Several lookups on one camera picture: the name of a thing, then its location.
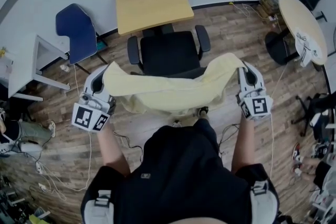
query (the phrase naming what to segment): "round table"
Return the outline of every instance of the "round table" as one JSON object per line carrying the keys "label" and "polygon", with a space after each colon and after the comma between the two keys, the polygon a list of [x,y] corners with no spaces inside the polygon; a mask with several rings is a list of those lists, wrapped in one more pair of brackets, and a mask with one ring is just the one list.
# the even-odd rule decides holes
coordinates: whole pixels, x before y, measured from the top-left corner
{"label": "round table", "polygon": [[322,58],[312,59],[312,62],[320,66],[323,65],[328,56],[327,44],[320,25],[313,14],[299,0],[279,0],[279,8],[287,27],[279,34],[269,32],[265,37],[266,48],[272,59],[280,65],[285,65],[299,56],[297,52],[289,55],[288,46],[283,41],[283,38],[289,33],[295,37],[295,30],[299,28],[320,46]]}

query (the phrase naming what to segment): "black shirt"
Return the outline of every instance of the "black shirt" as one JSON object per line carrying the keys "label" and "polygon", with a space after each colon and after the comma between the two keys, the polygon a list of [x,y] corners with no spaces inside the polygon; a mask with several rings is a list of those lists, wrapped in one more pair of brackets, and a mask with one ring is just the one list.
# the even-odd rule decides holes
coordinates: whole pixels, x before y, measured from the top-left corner
{"label": "black shirt", "polygon": [[267,178],[261,164],[234,175],[223,167],[218,147],[192,126],[164,126],[146,142],[142,164],[128,177],[111,167],[100,168],[81,212],[84,219],[86,202],[96,199],[98,190],[110,189],[114,224],[172,223],[196,217],[251,223],[250,187]]}
{"label": "black shirt", "polygon": [[[19,136],[19,123],[17,121],[6,120],[5,122],[6,132],[4,134],[12,139],[13,141],[17,140]],[[0,133],[0,143],[9,143],[9,140]]]}

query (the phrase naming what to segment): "wooden floor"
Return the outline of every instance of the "wooden floor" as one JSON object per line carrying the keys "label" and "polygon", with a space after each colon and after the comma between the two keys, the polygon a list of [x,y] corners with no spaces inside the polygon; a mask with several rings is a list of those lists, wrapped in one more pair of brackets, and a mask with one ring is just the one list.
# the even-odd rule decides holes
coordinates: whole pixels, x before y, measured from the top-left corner
{"label": "wooden floor", "polygon": [[[292,147],[296,142],[302,143],[303,151],[307,154],[311,151],[314,143],[312,133],[309,131],[307,137],[299,136],[302,131],[302,124],[291,125],[290,120],[296,119],[302,114],[299,102],[295,100],[296,95],[307,97],[316,91],[326,92],[326,85],[323,73],[317,73],[312,65],[306,68],[299,66],[297,62],[290,62],[286,67],[277,65],[267,54],[264,37],[270,31],[271,25],[263,22],[255,13],[246,18],[240,11],[232,6],[211,7],[195,11],[195,18],[181,23],[174,24],[175,31],[191,30],[196,38],[194,26],[204,25],[209,33],[212,48],[209,53],[204,54],[201,61],[206,66],[215,57],[226,52],[233,52],[242,60],[248,61],[255,66],[264,76],[268,94],[275,90],[277,81],[284,68],[282,79],[273,93],[274,104],[272,107],[272,121],[274,127],[274,160],[272,181],[280,197],[280,210],[292,215],[296,221],[302,219],[307,212],[308,198],[314,190],[301,180],[295,180],[290,173],[290,155]],[[114,34],[107,38],[109,47],[102,52],[102,56],[108,62],[116,61],[126,72],[138,71],[137,66],[131,66],[127,56],[127,39],[129,36],[119,37]],[[71,188],[80,189],[85,187],[88,178],[90,139],[85,131],[71,126],[72,106],[78,100],[78,92],[75,81],[74,68],[69,73],[61,71],[59,66],[64,61],[59,61],[43,72],[43,75],[62,83],[69,83],[71,90],[63,92],[56,88],[40,84],[38,94],[44,98],[44,102],[35,103],[30,111],[37,122],[44,125],[49,120],[56,122],[57,132],[46,146],[42,153],[41,162],[46,165],[64,184]],[[93,56],[81,62],[90,71],[101,66],[101,61]],[[81,90],[86,74],[77,69],[78,87]],[[223,129],[232,123],[240,120],[240,108],[236,104],[235,95],[239,88],[237,78],[234,76],[227,86],[227,98],[225,103],[209,112],[213,128],[216,130],[218,140],[222,137]],[[173,118],[151,114],[131,114],[118,103],[116,113],[113,116],[115,129],[122,135],[130,138],[131,145],[141,145],[161,126],[171,124]],[[192,124],[195,119],[183,119],[183,124]],[[229,137],[234,128],[225,133]],[[263,163],[265,169],[270,173],[271,152],[272,152],[272,128],[271,119],[257,123],[256,132],[256,157],[257,161]],[[94,134],[92,136],[92,160],[90,177],[93,178],[102,164],[99,152],[99,145]],[[230,168],[236,135],[232,136],[221,146],[223,164]],[[126,142],[120,141],[123,152],[130,163],[131,169],[140,165],[139,149],[125,147]],[[58,223],[80,223],[81,216],[79,207],[84,191],[72,191],[65,188],[55,177],[55,184],[67,197],[61,201],[56,193],[42,193],[38,183],[48,186],[45,178],[35,171],[34,160],[25,158],[22,154],[2,159],[1,174],[7,175],[13,182],[14,187],[21,195],[32,204],[42,206],[50,210],[52,217]]]}

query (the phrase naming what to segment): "wooden table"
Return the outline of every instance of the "wooden table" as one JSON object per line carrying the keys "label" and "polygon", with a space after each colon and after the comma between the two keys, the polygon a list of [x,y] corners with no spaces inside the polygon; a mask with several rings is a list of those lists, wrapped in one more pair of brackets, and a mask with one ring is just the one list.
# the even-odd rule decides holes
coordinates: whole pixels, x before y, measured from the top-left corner
{"label": "wooden table", "polygon": [[120,35],[194,17],[188,0],[115,0],[115,2]]}
{"label": "wooden table", "polygon": [[289,55],[287,44],[283,38],[291,33],[296,36],[296,28],[307,33],[321,48],[322,58],[312,59],[317,65],[323,65],[327,61],[327,44],[319,23],[313,14],[299,0],[279,0],[279,8],[287,25],[281,33],[269,32],[265,37],[265,44],[272,59],[280,65],[285,65],[290,60],[299,56],[297,52]]}
{"label": "wooden table", "polygon": [[29,99],[34,101],[43,101],[43,98],[36,97],[27,94],[17,93],[22,87],[32,80],[37,80],[39,82],[58,87],[64,90],[69,90],[70,86],[63,83],[57,82],[41,76],[40,71],[36,71],[36,60],[37,51],[39,45],[43,46],[53,54],[62,57],[63,59],[68,59],[61,50],[55,48],[49,42],[42,39],[36,34],[27,35],[19,48],[18,53],[15,55],[15,59],[12,64],[12,71],[9,75],[8,82],[8,97],[17,97],[23,99]]}

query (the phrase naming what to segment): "green pants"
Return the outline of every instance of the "green pants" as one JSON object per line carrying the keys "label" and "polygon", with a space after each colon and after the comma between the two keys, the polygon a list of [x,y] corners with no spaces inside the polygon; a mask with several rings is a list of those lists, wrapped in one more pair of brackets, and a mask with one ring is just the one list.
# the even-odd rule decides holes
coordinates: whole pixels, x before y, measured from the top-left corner
{"label": "green pants", "polygon": [[19,123],[19,136],[18,137],[37,137],[47,141],[51,137],[51,130],[45,129],[36,123],[18,122]]}

